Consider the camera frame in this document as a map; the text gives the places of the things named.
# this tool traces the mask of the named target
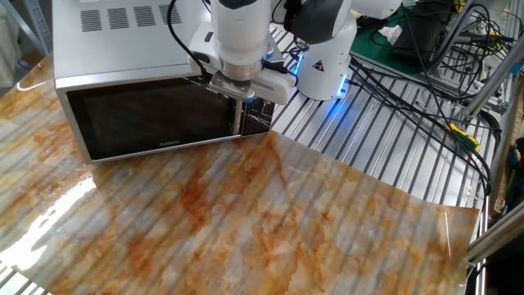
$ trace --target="table surface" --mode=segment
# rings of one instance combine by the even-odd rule
[[[0,100],[0,261],[51,293],[463,288],[476,209],[276,132],[86,166],[53,87],[47,58]]]

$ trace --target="blue led light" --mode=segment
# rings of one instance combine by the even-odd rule
[[[296,73],[298,72],[298,68],[299,68],[299,66],[300,66],[300,63],[302,62],[302,57],[303,57],[303,56],[304,56],[304,55],[302,55],[302,54],[300,55],[300,57],[298,58],[298,62],[296,63],[295,69],[293,69],[293,74],[295,74],[295,75],[296,75]]]
[[[344,74],[342,76],[342,80],[341,80],[340,84],[338,85],[337,96],[339,96],[339,97],[345,95],[344,93],[342,93],[342,89],[344,88],[344,83],[346,82],[346,78],[347,78],[347,74]]]

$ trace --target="silver microwave casing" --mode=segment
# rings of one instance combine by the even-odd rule
[[[166,24],[169,0],[53,0],[53,64],[56,94],[87,164],[162,152],[230,138],[164,147],[93,160],[66,94],[196,75]],[[173,24],[186,44],[210,14],[200,1],[177,1]]]

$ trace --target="robot logo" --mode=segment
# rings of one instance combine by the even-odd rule
[[[317,63],[313,65],[313,68],[315,68],[317,70],[320,70],[320,71],[324,71],[324,66],[322,65],[322,60],[321,61],[317,61]]]

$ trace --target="microwave brand logo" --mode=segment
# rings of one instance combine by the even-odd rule
[[[173,144],[179,144],[180,143],[180,140],[174,140],[172,142],[165,142],[165,143],[160,143],[160,146],[161,147],[167,147],[169,145],[173,145]]]

